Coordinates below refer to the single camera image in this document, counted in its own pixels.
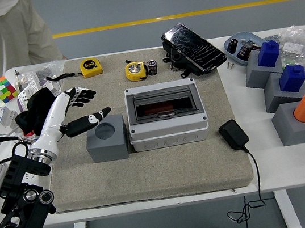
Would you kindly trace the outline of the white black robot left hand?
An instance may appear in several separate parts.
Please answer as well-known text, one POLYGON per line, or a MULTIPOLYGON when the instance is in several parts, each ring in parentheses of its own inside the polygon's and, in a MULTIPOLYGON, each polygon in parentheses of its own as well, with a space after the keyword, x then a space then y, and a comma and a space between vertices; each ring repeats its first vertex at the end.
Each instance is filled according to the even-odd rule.
POLYGON ((51 105, 40 137, 31 144, 28 158, 49 164, 57 159, 57 143, 64 135, 72 138, 96 127, 111 112, 110 107, 64 124, 69 107, 82 107, 94 98, 95 94, 95 91, 82 87, 61 92, 51 105))

